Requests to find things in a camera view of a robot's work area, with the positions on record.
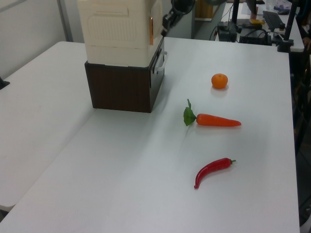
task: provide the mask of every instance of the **floor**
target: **floor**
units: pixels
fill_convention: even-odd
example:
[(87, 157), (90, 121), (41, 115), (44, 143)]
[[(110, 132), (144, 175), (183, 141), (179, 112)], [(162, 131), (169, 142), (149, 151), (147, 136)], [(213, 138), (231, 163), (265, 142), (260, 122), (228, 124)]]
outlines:
[[(194, 39), (209, 40), (212, 31), (221, 21), (222, 14), (225, 8), (223, 3), (218, 8), (211, 22), (196, 21), (194, 29)], [(298, 190), (298, 205), (299, 205), (299, 220), (301, 233), (308, 233), (311, 227), (311, 124), (305, 134), (303, 143), (296, 157), (297, 171), (297, 190)], [(3, 220), (6, 213), (0, 212), (0, 222)]]

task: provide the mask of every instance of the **toy vegetable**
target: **toy vegetable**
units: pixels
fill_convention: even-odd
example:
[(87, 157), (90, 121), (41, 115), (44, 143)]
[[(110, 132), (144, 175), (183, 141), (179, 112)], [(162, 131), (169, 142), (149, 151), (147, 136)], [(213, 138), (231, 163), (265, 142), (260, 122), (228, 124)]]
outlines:
[(204, 168), (202, 168), (195, 178), (195, 189), (198, 189), (201, 183), (201, 180), (210, 174), (211, 172), (226, 169), (231, 166), (231, 164), (235, 162), (235, 160), (231, 160), (228, 158), (216, 160), (210, 164), (207, 164)]
[(196, 123), (198, 123), (199, 125), (205, 125), (205, 126), (233, 127), (233, 126), (241, 125), (241, 122), (237, 120), (230, 120), (230, 119), (222, 118), (219, 116), (212, 116), (208, 114), (199, 114), (198, 116), (195, 116), (191, 109), (191, 103), (189, 99), (187, 100), (188, 100), (188, 107), (186, 107), (184, 110), (184, 123), (187, 126), (191, 125), (195, 120), (196, 120)]

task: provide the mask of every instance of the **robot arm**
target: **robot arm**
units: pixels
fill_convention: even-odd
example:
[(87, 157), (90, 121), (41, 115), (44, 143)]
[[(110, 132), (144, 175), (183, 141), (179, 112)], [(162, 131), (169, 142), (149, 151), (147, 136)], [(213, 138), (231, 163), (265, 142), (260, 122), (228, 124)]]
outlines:
[[(205, 0), (210, 5), (220, 5), (226, 0)], [(195, 0), (171, 0), (172, 8), (170, 12), (163, 17), (162, 36), (166, 36), (169, 30), (175, 26), (179, 20), (186, 14), (189, 14), (195, 5)]]

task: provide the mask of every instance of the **white box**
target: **white box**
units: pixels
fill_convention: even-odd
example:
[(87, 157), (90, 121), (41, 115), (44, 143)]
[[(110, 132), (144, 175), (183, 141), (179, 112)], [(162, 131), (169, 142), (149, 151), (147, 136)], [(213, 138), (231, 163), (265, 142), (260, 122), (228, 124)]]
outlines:
[(89, 63), (150, 64), (162, 39), (162, 0), (78, 0), (78, 8)]

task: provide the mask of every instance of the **dark brown box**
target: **dark brown box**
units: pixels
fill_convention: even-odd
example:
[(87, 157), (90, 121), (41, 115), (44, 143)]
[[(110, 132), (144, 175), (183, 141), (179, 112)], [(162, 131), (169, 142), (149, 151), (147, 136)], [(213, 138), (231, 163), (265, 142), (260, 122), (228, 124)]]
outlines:
[(93, 108), (150, 113), (161, 87), (164, 70), (154, 72), (164, 51), (164, 39), (159, 44), (148, 67), (114, 67), (85, 63)]

